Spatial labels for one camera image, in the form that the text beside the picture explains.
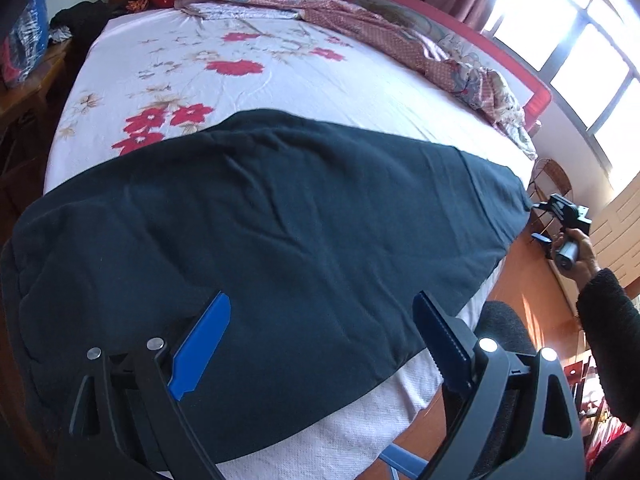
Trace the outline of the right forearm dark sleeve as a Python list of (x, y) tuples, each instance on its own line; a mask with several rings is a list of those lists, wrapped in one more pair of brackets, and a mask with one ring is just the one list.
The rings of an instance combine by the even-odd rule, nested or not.
[(577, 312), (608, 406), (632, 426), (639, 417), (639, 312), (608, 269), (585, 284)]

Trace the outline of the person's right hand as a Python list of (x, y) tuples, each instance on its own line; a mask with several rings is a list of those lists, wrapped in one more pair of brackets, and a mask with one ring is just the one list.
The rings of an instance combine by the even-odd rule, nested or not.
[(558, 271), (564, 278), (574, 281), (581, 292), (600, 272), (601, 268), (589, 236), (578, 229), (566, 229), (564, 232), (555, 235), (552, 242), (553, 258), (556, 258), (556, 253), (563, 246), (565, 240), (571, 240), (577, 244), (577, 257), (570, 270), (558, 268)]

